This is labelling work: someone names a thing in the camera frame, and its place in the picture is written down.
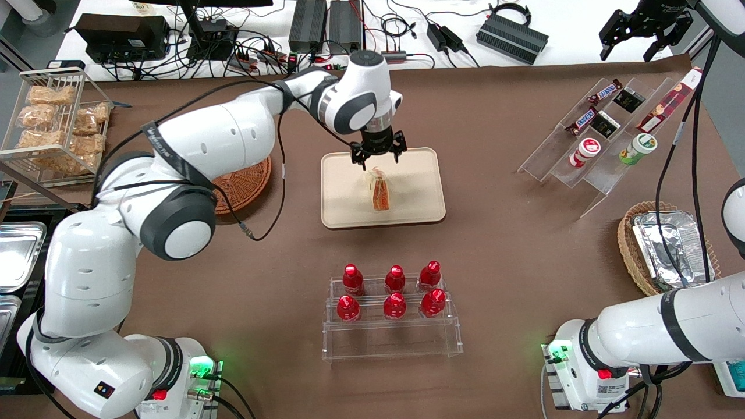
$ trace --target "red button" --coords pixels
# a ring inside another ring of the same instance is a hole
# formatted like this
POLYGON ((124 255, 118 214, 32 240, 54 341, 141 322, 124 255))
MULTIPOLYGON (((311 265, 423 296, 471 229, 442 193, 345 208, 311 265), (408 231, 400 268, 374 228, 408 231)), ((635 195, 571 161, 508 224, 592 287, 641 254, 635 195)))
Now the red button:
POLYGON ((153 400, 165 400, 165 396, 168 395, 166 390, 155 390, 153 391, 153 400))

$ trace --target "white table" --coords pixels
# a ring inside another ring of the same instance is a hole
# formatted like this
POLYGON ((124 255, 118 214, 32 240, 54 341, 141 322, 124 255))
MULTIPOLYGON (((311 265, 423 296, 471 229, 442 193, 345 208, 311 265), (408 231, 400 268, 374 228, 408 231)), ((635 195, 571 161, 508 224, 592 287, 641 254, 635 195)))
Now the white table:
MULTIPOLYGON (((224 13, 224 17, 227 18, 232 24, 240 25, 244 19, 245 23, 241 26, 241 29, 247 29, 251 31, 257 31, 262 34, 266 34, 273 40, 277 41, 282 45, 282 51, 289 51, 288 35, 290 33, 290 25, 292 22, 293 11, 295 8, 294 0, 284 0, 284 9, 276 13, 272 13, 270 16, 257 17, 256 14, 266 15, 267 13, 282 8, 283 0, 274 0, 275 5, 272 7, 256 7, 252 8, 253 12, 251 16, 246 16, 247 11, 242 9, 229 9, 224 13)), ((400 4, 417 6, 424 10, 426 13, 441 10, 456 11, 458 13, 470 14, 478 12, 479 10, 485 10, 488 8, 488 1, 485 0, 427 0, 427 1, 416 1, 416 0, 396 0, 400 4)), ((638 0, 614 0, 614 1, 597 1, 597 0, 572 0, 571 2, 557 1, 557 0, 519 0, 519 4, 527 5, 530 8, 530 12, 533 14, 533 21, 530 24, 532 29, 542 32, 549 36, 548 44, 546 45, 543 52, 541 52, 535 62, 536 66, 549 66, 549 65, 561 65, 561 64, 586 64, 586 63, 599 63, 600 62, 600 40, 598 38, 598 32, 607 22, 608 18, 616 9, 622 9, 628 13, 633 11, 638 3, 638 0)), ((407 9, 405 7, 397 6, 393 3, 386 3, 385 0, 369 0, 367 6, 377 16, 381 16, 384 13, 390 13, 390 5, 400 16, 406 19, 409 23, 416 22, 414 28, 417 38, 414 39, 410 34, 406 34, 400 38, 400 48, 405 50, 407 53, 425 53, 434 57, 437 68, 452 67, 447 61, 446 56, 440 52, 436 52, 434 47, 429 42, 426 34, 426 21, 422 16, 415 10, 407 9)), ((172 28, 183 28, 184 22, 177 22, 174 16, 175 7, 166 6, 154 6, 156 13, 165 16, 168 24, 172 28)), ((207 14, 211 11, 211 8, 205 9, 207 14)), ((73 17, 73 25, 80 18, 82 13, 99 13, 99 14, 118 14, 118 15, 130 15, 138 16, 134 7, 128 0, 81 0, 80 6, 73 17)), ((518 22, 522 22, 522 15, 513 10, 504 10, 500 14, 509 19, 515 19, 518 22)), ((434 20, 439 25, 446 25, 453 32, 455 32, 460 38, 463 39, 464 44, 468 50, 473 54, 476 60, 482 66, 524 66, 517 60, 507 57, 506 55, 499 54, 497 51, 493 51, 482 45, 476 43, 475 35, 478 32, 481 25, 486 19, 487 13, 480 13, 477 16, 462 17, 453 14, 436 14, 431 15, 430 19, 434 20)), ((372 17, 366 10, 364 13, 365 22, 368 28, 380 28, 380 22, 377 18, 372 17)), ((180 12, 180 20, 183 19, 183 14, 180 12)), ((245 39, 250 37, 251 34, 240 33, 239 39, 245 39)), ((385 50, 385 40, 382 32, 373 31, 372 33, 366 32, 367 37, 367 48, 373 48, 375 37, 378 45, 377 51, 385 50)), ((634 38, 627 40, 617 45, 613 52, 610 54, 609 62, 621 62, 621 61, 641 61, 642 55, 647 50, 649 45, 652 43, 650 38, 634 38)), ((85 53, 86 43, 77 34, 76 31, 70 31, 65 36, 62 45, 60 46, 57 59, 59 60, 83 60, 86 63, 86 72, 91 76, 94 81, 112 81, 114 77, 100 65, 94 64, 90 57, 85 53)), ((186 49, 188 48, 188 42, 180 45, 180 55, 185 56, 186 49)), ((169 55, 165 58, 168 60, 175 54, 174 48, 171 48, 169 55)), ((656 55, 657 58, 669 57, 672 52, 669 48, 665 48, 656 55)), ((454 64, 458 67, 470 67, 474 66, 471 59, 464 53, 451 53, 451 59, 454 64)), ((334 57, 329 63, 339 63, 346 65, 346 57, 334 57)), ((153 61, 145 64, 147 66, 153 66, 160 62, 153 61)), ((221 76, 224 73, 224 63, 222 62, 211 62, 213 72, 215 76, 221 76)), ((429 68, 431 61, 427 57, 416 57, 416 60, 407 61, 406 63, 391 65, 391 69, 423 69, 429 68)), ((168 64, 158 69, 158 72, 165 72, 169 69, 175 69, 176 64, 168 64)), ((262 74, 266 74, 266 68, 259 64, 259 69, 262 74)), ((184 77, 190 78, 194 73, 193 69, 190 69, 184 77)), ((119 72, 122 80, 130 80, 131 73, 127 70, 121 70, 119 72)), ((173 72, 169 75, 162 76, 160 78, 178 78, 179 74, 173 72)), ((196 72, 195 77, 211 77, 209 67, 202 65, 201 69, 196 72)))

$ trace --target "chocolate bar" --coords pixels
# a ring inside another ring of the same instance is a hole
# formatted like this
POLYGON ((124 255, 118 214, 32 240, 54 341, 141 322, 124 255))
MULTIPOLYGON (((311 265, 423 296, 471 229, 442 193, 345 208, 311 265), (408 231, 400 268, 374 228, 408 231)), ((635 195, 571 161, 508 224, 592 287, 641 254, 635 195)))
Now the chocolate bar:
POLYGON ((613 101, 618 104, 618 106, 624 108, 628 113, 634 113, 636 108, 646 101, 646 98, 626 86, 615 96, 613 101))
POLYGON ((600 111, 597 113, 595 119, 592 120, 590 126, 599 132, 600 135, 608 138, 621 127, 621 124, 617 123, 607 113, 600 111))
POLYGON ((587 112, 585 112, 585 114, 582 115, 582 117, 579 118, 577 122, 572 122, 571 125, 569 125, 568 127, 564 129, 569 131, 571 135, 578 136, 580 135, 580 132, 582 131, 582 129, 586 127, 587 124, 589 124, 592 121, 592 119, 595 118, 595 116, 597 116, 597 109, 595 109, 595 107, 593 106, 590 106, 590 109, 587 112))
POLYGON ((605 99, 608 96, 610 96, 611 93, 613 93, 616 90, 621 89, 623 87, 624 87, 624 85, 622 85, 621 82, 618 81, 617 78, 614 78, 613 79, 613 83, 611 83, 610 85, 608 85, 608 87, 606 87, 605 89, 602 89, 600 92, 598 92, 598 93, 596 93, 596 94, 594 94, 592 96, 588 96, 587 97, 587 101, 590 102, 591 104, 599 104, 600 101, 602 101, 603 99, 605 99))

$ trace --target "wire basket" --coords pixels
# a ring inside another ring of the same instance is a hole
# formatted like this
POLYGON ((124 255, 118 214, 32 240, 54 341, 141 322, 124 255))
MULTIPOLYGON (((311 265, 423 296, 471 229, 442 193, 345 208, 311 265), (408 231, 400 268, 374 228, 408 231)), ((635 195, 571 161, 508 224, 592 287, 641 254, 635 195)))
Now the wire basket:
MULTIPOLYGON (((44 187, 72 185, 92 181, 98 165, 101 163, 103 151, 86 159, 73 153, 71 144, 77 112, 79 109, 95 107, 100 103, 107 103, 109 110, 111 110, 114 107, 114 103, 82 69, 76 67, 21 72, 19 76, 24 83, 21 85, 18 98, 16 99, 13 119, 8 124, 5 137, 3 138, 2 147, 0 148, 0 161, 22 173, 29 181, 38 183, 44 187), (81 102, 86 83, 93 85, 101 97, 94 101, 81 102), (45 132, 63 132, 63 140, 59 141, 59 144, 16 148, 24 130, 36 129, 17 127, 15 123, 15 116, 19 115, 23 107, 26 106, 26 98, 33 86, 44 86, 54 89, 72 88, 74 90, 74 100, 70 104, 56 105, 57 109, 51 126, 41 130, 45 132), (42 164, 44 159, 56 157, 64 157, 73 166, 75 163, 79 164, 80 170, 74 174, 64 173, 42 164)), ((108 118, 98 126, 97 133, 103 136, 104 141, 108 127, 108 118)))
MULTIPOLYGON (((666 204, 662 201, 659 203, 660 211, 674 211, 677 209, 678 207, 674 205, 666 204)), ((626 269, 634 280, 634 283, 636 283, 636 286, 638 286, 646 295, 661 294, 662 290, 655 285, 649 271, 647 270, 644 256, 642 256, 641 250, 636 244, 636 237, 631 228, 631 218, 634 215, 654 210, 655 201, 641 202, 631 207, 618 224, 618 248, 621 250, 626 269)), ((722 272, 719 269, 719 262, 717 261, 717 257, 714 255, 714 251, 711 249, 711 243, 709 243, 708 240, 706 240, 706 253, 708 253, 708 257, 711 260, 711 266, 714 268, 714 278, 720 277, 722 272)))

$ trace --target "stainless steel tray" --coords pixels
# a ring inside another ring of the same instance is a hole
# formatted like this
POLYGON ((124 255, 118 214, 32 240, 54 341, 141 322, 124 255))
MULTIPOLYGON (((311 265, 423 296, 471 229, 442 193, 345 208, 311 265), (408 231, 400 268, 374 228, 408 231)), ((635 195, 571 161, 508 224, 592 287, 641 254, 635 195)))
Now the stainless steel tray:
POLYGON ((43 223, 0 224, 0 293, 14 292, 26 285, 45 236, 43 223))
POLYGON ((13 328, 13 320, 21 306, 21 299, 15 295, 0 295, 0 353, 5 347, 10 329, 13 328))

